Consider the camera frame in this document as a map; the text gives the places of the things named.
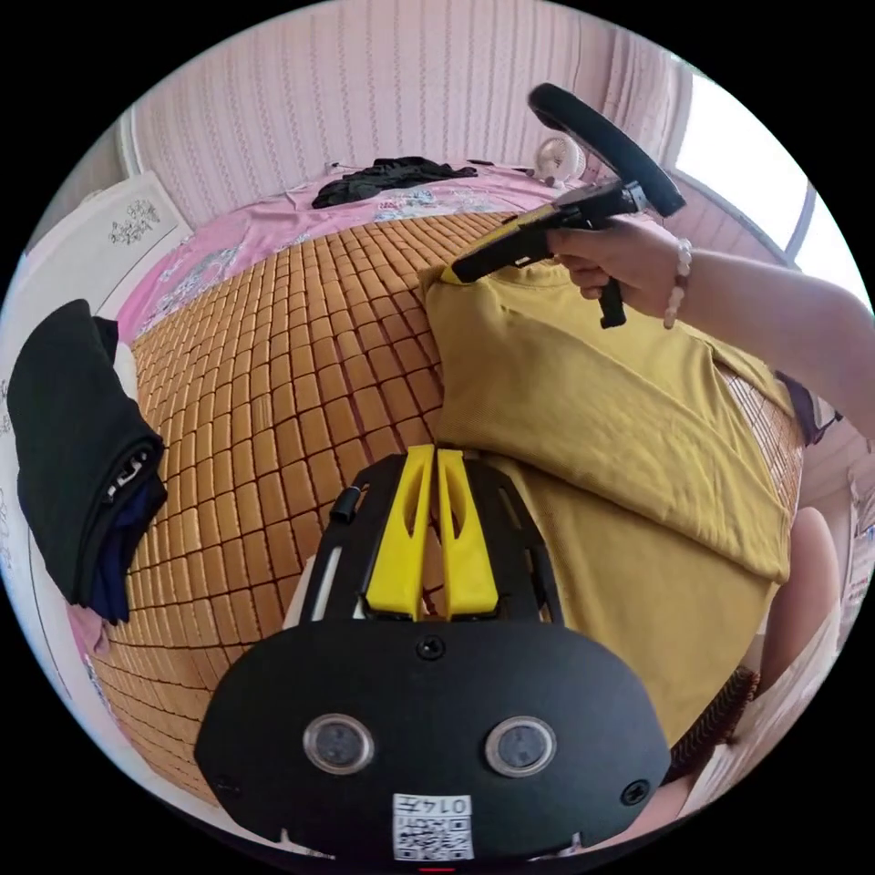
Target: bamboo mat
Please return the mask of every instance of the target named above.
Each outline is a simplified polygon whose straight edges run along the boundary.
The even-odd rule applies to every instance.
[[[342,487],[433,441],[443,390],[417,272],[504,218],[391,221],[294,246],[134,344],[140,406],[168,448],[168,501],[128,577],[130,622],[94,665],[133,746],[176,786],[218,805],[192,755],[211,691],[281,628]],[[795,507],[793,424],[725,377]],[[438,614],[434,531],[428,548],[425,607]]]

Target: label sticker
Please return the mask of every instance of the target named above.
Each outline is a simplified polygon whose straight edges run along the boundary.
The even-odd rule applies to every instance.
[[[470,796],[392,797],[396,860],[473,860]]]

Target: small fan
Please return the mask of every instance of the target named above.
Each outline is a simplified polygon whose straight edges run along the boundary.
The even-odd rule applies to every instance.
[[[567,134],[544,140],[535,153],[534,170],[529,175],[554,189],[564,182],[577,180],[586,170],[586,156],[581,147]]]

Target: gun grip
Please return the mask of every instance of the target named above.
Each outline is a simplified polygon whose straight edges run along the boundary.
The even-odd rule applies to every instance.
[[[626,324],[620,284],[613,278],[602,289],[599,304],[602,306],[602,328],[618,328],[620,325]]]

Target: yellow t-shirt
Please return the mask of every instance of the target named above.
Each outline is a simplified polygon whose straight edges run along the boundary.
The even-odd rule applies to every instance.
[[[567,624],[642,679],[673,745],[737,667],[788,576],[791,519],[715,364],[787,412],[763,363],[629,312],[604,331],[553,262],[471,285],[422,274],[437,439],[514,480]]]

